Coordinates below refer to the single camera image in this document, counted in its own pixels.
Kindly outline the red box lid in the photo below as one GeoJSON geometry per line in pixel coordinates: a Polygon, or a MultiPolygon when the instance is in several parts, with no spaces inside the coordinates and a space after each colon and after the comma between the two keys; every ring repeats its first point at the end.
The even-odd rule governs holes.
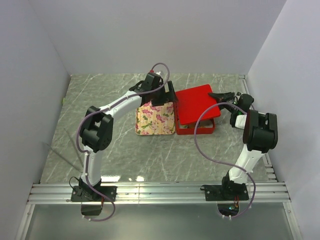
{"type": "Polygon", "coordinates": [[[177,116],[181,125],[196,123],[205,110],[217,104],[217,101],[209,95],[212,92],[209,84],[176,92],[177,116]]]}

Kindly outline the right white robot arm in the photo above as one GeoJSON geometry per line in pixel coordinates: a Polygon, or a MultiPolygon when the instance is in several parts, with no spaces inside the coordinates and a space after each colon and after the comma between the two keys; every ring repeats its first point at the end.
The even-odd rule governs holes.
{"type": "Polygon", "coordinates": [[[247,190],[248,174],[251,173],[258,160],[278,143],[278,120],[273,113],[260,113],[251,109],[254,98],[246,93],[209,93],[217,103],[232,103],[222,105],[220,110],[230,112],[230,125],[233,128],[243,129],[243,148],[232,167],[222,178],[220,185],[203,185],[208,201],[246,201],[249,199],[247,190]]]}

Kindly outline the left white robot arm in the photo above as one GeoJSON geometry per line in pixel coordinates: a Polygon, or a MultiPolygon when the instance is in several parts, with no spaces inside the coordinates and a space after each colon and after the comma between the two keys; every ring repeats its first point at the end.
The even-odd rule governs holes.
{"type": "Polygon", "coordinates": [[[89,201],[97,200],[101,195],[101,163],[100,152],[111,143],[115,121],[146,103],[153,107],[163,106],[169,102],[177,102],[173,83],[154,73],[147,73],[144,80],[139,81],[120,98],[102,106],[91,106],[78,129],[84,153],[84,167],[79,180],[82,194],[89,201]]]}

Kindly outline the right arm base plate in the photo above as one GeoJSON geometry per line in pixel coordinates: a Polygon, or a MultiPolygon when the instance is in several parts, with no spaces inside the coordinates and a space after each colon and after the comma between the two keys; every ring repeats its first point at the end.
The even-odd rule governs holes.
{"type": "Polygon", "coordinates": [[[222,185],[204,184],[200,187],[200,190],[204,191],[205,200],[207,202],[249,200],[249,194],[248,194],[246,185],[222,186],[222,185]]]}

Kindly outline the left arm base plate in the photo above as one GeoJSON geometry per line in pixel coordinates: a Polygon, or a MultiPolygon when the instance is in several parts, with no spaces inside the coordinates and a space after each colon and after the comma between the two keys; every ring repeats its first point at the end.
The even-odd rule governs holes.
{"type": "MultiPolygon", "coordinates": [[[[115,201],[117,194],[116,186],[101,186],[98,192],[108,197],[111,201],[115,201]]],[[[103,196],[93,191],[91,188],[82,188],[78,185],[73,187],[70,201],[71,202],[100,202],[103,196]]]]}

